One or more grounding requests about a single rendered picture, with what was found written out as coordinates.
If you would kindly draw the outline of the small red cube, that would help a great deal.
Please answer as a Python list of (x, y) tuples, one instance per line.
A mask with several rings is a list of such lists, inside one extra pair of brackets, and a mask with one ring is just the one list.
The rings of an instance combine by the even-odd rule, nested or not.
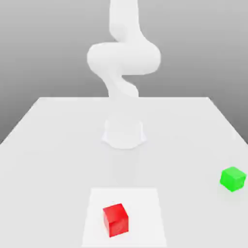
[(109, 237), (129, 232), (129, 217), (121, 203), (103, 208), (103, 221)]

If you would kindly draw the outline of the small green cube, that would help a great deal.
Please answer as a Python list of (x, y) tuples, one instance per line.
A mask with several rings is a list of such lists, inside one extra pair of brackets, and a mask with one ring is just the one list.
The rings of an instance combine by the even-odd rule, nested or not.
[(234, 192), (244, 187), (247, 175), (237, 167), (229, 167), (221, 172), (220, 183)]

